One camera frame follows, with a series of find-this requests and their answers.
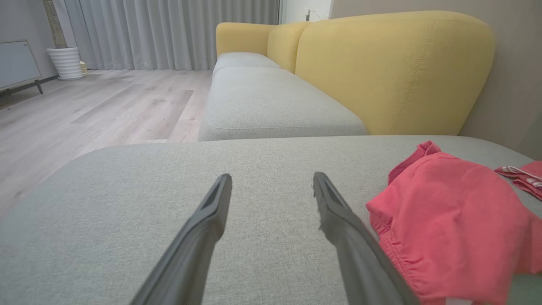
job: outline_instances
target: gray fabric upholstery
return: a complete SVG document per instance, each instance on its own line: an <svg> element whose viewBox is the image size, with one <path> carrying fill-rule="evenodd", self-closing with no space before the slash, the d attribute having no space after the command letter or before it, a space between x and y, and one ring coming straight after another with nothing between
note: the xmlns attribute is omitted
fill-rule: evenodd
<svg viewBox="0 0 542 305"><path fill-rule="evenodd" d="M216 72L220 69L228 67L266 67L280 68L273 60L263 56L262 54L249 52L231 52L221 54L215 64L215 69L212 71L212 77L215 77Z"/></svg>
<svg viewBox="0 0 542 305"><path fill-rule="evenodd" d="M0 304L128 304L222 173L232 175L233 192L203 303L346 304L335 248L318 230L312 175L326 173L368 224L365 203L386 187L388 172L427 140L490 168L532 161L490 142L452 136L94 151L31 190L0 221ZM515 190L542 215L540 201Z"/></svg>
<svg viewBox="0 0 542 305"><path fill-rule="evenodd" d="M296 75L284 69L236 67L215 75L198 139L366 134L353 112Z"/></svg>

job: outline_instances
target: yellow sofa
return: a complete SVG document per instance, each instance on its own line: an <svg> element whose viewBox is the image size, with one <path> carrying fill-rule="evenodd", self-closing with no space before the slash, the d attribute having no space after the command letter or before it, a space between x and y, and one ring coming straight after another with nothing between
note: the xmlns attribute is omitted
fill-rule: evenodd
<svg viewBox="0 0 542 305"><path fill-rule="evenodd" d="M457 135L495 51L488 25L447 11L221 23L216 44L219 62L231 52L266 56L268 68L290 71L346 106L369 135Z"/></svg>

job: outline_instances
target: metal stand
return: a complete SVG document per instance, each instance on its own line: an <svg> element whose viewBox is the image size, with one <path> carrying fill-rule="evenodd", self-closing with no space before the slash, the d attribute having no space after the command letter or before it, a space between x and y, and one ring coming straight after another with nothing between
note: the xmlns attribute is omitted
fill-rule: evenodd
<svg viewBox="0 0 542 305"><path fill-rule="evenodd" d="M36 82L37 89L40 90L40 94L43 94L43 90L41 90L40 81L36 79L35 82Z"/></svg>

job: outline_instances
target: curtain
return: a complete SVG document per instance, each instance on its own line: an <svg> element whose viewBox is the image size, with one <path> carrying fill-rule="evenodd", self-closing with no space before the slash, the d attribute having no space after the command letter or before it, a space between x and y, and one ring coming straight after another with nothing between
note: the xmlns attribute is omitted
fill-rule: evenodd
<svg viewBox="0 0 542 305"><path fill-rule="evenodd" d="M65 0L89 69L208 70L220 22L277 24L279 0Z"/></svg>

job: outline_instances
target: white wall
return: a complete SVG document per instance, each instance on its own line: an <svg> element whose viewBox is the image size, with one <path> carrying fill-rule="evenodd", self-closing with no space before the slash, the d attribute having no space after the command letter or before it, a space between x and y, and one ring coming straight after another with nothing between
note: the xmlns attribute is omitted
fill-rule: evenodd
<svg viewBox="0 0 542 305"><path fill-rule="evenodd" d="M486 22L496 53L486 85L460 135L542 160L542 1L334 0L331 17L449 10Z"/></svg>
<svg viewBox="0 0 542 305"><path fill-rule="evenodd" d="M306 21L308 9L311 10L309 21L329 19L332 0L282 0L281 23Z"/></svg>
<svg viewBox="0 0 542 305"><path fill-rule="evenodd" d="M53 35L41 0L0 0L0 42L28 40L41 78L57 75L46 48Z"/></svg>

